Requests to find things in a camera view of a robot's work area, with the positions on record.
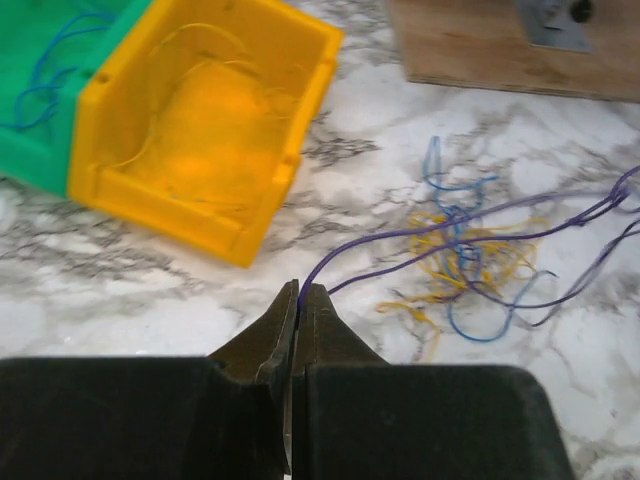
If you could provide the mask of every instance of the metal bracket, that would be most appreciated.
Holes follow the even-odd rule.
[[[539,47],[590,53],[582,26],[569,13],[567,0],[515,0],[529,42]]]

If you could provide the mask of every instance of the yellow thread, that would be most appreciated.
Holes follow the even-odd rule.
[[[445,221],[446,218],[443,215],[416,212],[409,217],[408,223],[411,228],[421,228],[437,225]],[[475,272],[478,268],[480,268],[478,274],[481,285],[479,288],[502,297],[500,289],[510,280],[528,280],[535,274],[534,265],[540,240],[507,242],[493,240],[491,237],[496,237],[498,232],[504,235],[508,232],[531,232],[532,229],[540,231],[548,228],[549,222],[544,218],[531,218],[515,225],[502,227],[468,228],[462,236],[463,240],[488,238],[486,241],[474,244],[474,247],[482,251],[482,265],[478,265],[477,259],[470,258],[468,263],[471,266],[465,273],[460,271],[459,253],[455,249],[449,248],[431,255],[418,262],[420,268],[429,275],[429,292],[406,297],[404,301],[400,302],[379,303],[376,310],[379,313],[385,313],[391,309],[402,308],[409,311],[416,321],[426,322],[431,325],[436,335],[428,355],[428,360],[430,361],[440,338],[440,330],[433,320],[418,308],[411,306],[411,304],[418,302],[435,304],[454,301],[459,295],[469,290],[464,276],[468,276],[470,272]],[[433,248],[445,245],[449,240],[446,233],[441,230],[427,234],[412,235],[409,238],[409,252],[414,256],[419,256]],[[522,269],[529,270],[531,274],[523,274]]]

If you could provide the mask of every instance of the plywood board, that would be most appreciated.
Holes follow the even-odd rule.
[[[640,1],[596,0],[592,53],[529,44],[513,0],[388,0],[410,81],[640,101]]]

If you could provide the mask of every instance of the white marble surface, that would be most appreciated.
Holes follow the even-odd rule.
[[[420,161],[433,134],[443,138],[449,180],[500,175],[488,186],[490,204],[547,190],[608,188],[640,161],[636,106],[409,84],[384,7],[369,0],[300,6],[348,35],[337,79],[308,135],[304,165],[253,267],[230,267],[4,180],[0,355],[215,350],[257,318],[284,282],[304,278],[338,244],[403,226],[412,210],[431,208]],[[544,212],[557,222],[587,203]],[[555,291],[566,288],[627,220],[611,215],[546,240],[538,267],[560,275]],[[536,375],[576,475],[585,480],[640,479],[637,238],[620,247],[587,293],[542,328],[517,323],[501,341],[480,345],[455,335],[439,307],[429,312],[444,332],[436,362],[515,364]],[[331,286],[390,265],[402,248],[402,242],[364,246],[332,264],[320,282]],[[429,328],[400,312],[377,314],[374,307],[396,290],[420,291],[424,281],[417,267],[409,268],[354,285],[334,303],[384,358],[421,362]],[[477,300],[461,312],[473,314],[463,319],[472,331],[489,331],[502,319],[502,312],[484,306]]]

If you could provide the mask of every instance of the yellow plastic bin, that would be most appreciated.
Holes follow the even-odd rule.
[[[275,0],[155,0],[79,98],[69,195],[250,265],[341,41]]]

